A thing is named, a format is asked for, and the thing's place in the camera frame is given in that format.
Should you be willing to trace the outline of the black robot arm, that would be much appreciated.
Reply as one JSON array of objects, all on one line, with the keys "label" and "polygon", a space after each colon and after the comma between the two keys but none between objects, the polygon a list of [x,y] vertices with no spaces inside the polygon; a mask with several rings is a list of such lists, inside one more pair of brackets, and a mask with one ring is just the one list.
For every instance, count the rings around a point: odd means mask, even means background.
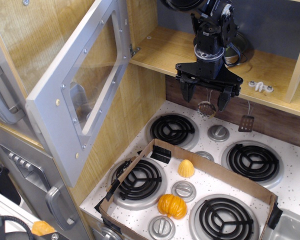
[{"label": "black robot arm", "polygon": [[235,51],[233,40],[239,26],[234,21],[234,7],[230,0],[163,0],[173,11],[189,13],[195,33],[193,40],[195,62],[177,63],[176,80],[182,96],[189,102],[196,86],[218,91],[218,111],[225,110],[231,98],[238,96],[243,79],[228,70],[225,53]]}]

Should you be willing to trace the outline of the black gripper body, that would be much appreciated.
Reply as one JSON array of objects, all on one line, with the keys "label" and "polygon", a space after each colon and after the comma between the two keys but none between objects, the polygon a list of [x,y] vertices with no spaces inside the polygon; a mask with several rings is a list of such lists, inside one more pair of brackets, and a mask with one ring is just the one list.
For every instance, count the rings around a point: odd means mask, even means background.
[{"label": "black gripper body", "polygon": [[232,87],[235,96],[241,91],[243,79],[229,71],[225,65],[225,52],[222,48],[216,54],[195,49],[195,62],[177,63],[176,79],[180,82],[194,83],[206,88],[222,92],[225,87]]}]

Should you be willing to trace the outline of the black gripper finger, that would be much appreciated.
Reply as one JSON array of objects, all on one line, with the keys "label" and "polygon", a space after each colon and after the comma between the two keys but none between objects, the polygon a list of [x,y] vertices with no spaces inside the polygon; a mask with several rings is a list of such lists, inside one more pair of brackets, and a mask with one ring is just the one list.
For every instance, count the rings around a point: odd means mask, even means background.
[{"label": "black gripper finger", "polygon": [[226,109],[231,98],[235,96],[235,92],[232,87],[225,87],[224,90],[219,94],[217,100],[218,111],[222,112]]},{"label": "black gripper finger", "polygon": [[189,103],[193,98],[196,85],[192,82],[187,82],[184,80],[180,80],[179,83],[182,97],[187,103]]}]

